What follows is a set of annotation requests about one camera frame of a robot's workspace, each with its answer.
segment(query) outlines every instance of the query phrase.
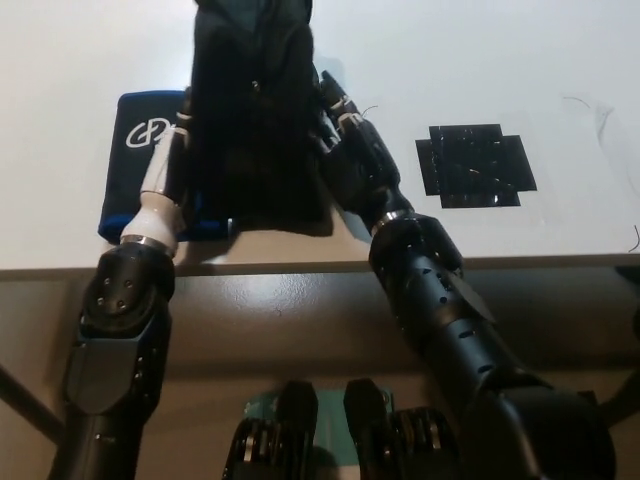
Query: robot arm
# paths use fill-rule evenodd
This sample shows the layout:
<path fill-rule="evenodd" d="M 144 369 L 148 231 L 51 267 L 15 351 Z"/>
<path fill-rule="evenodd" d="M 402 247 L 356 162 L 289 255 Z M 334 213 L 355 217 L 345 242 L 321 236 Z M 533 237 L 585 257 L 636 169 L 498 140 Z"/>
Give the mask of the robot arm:
<path fill-rule="evenodd" d="M 369 263 L 460 426 L 464 478 L 613 479 L 615 452 L 596 407 L 548 385 L 509 351 L 462 279 L 461 256 L 442 225 L 416 214 L 400 193 L 398 170 L 375 127 L 327 73 L 321 93 L 328 122 L 315 139 L 324 181 L 373 236 Z M 357 444 L 375 444 L 371 429 L 362 435 L 354 435 Z M 373 451 L 361 465 L 384 471 L 385 451 L 402 464 L 411 455 L 398 445 L 378 444 L 377 455 L 360 448 Z"/>
<path fill-rule="evenodd" d="M 171 334 L 176 235 L 183 227 L 189 94 L 154 152 L 141 208 L 85 291 L 64 380 L 66 426 L 49 480 L 133 480 L 158 405 Z"/>

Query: white logo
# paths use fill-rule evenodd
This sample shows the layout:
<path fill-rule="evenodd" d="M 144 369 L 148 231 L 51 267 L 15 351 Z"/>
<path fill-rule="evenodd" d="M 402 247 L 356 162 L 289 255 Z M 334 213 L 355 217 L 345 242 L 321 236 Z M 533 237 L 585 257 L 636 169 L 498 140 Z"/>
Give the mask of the white logo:
<path fill-rule="evenodd" d="M 127 147 L 140 148 L 151 145 L 162 138 L 162 134 L 171 127 L 171 122 L 166 118 L 152 118 L 142 122 L 127 135 Z"/>

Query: white tabletop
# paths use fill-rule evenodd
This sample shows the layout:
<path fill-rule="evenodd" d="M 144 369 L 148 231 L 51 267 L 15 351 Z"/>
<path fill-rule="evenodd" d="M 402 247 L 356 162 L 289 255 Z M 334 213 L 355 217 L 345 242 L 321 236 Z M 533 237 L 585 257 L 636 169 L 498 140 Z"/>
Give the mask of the white tabletop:
<path fill-rule="evenodd" d="M 420 213 L 469 266 L 635 263 L 640 225 L 640 3 L 319 0 L 316 62 L 378 127 Z M 22 0 L 0 6 L 0 276 L 93 269 L 116 102 L 189 81 L 191 0 Z M 538 184 L 521 207 L 442 209 L 415 140 L 429 126 L 500 123 Z M 184 274 L 367 268 L 361 225 L 247 232 L 181 246 Z"/>

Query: silver ring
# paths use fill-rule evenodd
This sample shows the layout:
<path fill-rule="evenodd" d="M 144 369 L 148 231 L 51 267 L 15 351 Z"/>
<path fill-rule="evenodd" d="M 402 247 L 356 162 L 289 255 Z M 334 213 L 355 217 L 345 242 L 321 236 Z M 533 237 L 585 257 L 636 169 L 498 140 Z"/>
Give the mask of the silver ring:
<path fill-rule="evenodd" d="M 396 218 L 400 218 L 400 217 L 404 217 L 406 215 L 409 215 L 409 213 L 411 213 L 409 210 L 395 210 L 393 212 L 387 212 L 385 213 L 382 218 L 380 220 L 378 220 L 378 223 L 376 223 L 373 228 L 371 229 L 371 236 L 374 237 L 376 233 L 378 233 L 378 231 L 384 227 L 387 223 L 395 220 Z"/>
<path fill-rule="evenodd" d="M 120 243 L 137 243 L 139 245 L 146 245 L 154 250 L 158 250 L 170 258 L 173 258 L 176 253 L 175 250 L 170 248 L 168 245 L 165 245 L 154 238 L 145 237 L 143 235 L 125 235 L 120 239 Z"/>

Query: black square tape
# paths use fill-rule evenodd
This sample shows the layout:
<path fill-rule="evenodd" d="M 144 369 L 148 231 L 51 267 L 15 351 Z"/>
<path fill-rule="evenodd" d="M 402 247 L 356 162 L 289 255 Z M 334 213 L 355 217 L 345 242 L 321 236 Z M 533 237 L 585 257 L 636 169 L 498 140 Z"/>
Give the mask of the black square tape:
<path fill-rule="evenodd" d="M 518 192 L 536 182 L 518 135 L 504 136 L 500 125 L 430 127 L 430 140 L 417 140 L 427 196 L 440 196 L 442 208 L 520 206 Z"/>

